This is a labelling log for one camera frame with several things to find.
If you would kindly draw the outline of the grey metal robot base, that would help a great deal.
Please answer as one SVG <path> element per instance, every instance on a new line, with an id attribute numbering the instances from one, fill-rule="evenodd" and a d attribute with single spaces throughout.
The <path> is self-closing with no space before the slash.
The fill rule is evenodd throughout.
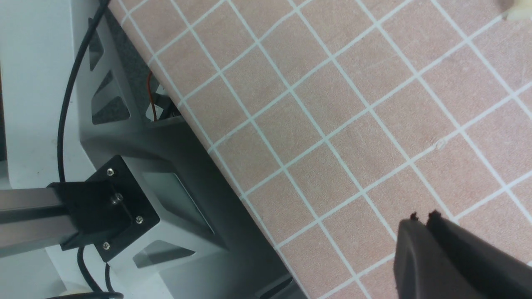
<path id="1" fill-rule="evenodd" d="M 183 117 L 135 109 L 103 0 L 73 0 L 79 70 L 63 144 L 77 141 L 116 184 L 132 222 L 95 243 L 126 299 L 304 298 L 293 276 Z"/>

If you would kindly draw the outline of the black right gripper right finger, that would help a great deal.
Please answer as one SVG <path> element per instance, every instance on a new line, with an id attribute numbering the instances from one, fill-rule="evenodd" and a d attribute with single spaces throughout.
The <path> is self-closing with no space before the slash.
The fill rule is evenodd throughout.
<path id="1" fill-rule="evenodd" d="M 487 299 L 530 299 L 531 267 L 468 230 L 429 213 L 426 227 L 452 265 Z"/>

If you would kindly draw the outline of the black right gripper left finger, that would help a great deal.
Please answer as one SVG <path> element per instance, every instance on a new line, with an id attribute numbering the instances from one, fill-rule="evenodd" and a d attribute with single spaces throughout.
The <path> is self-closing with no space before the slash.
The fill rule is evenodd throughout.
<path id="1" fill-rule="evenodd" d="M 401 220 L 393 265 L 399 299 L 463 299 L 466 282 L 416 213 Z"/>

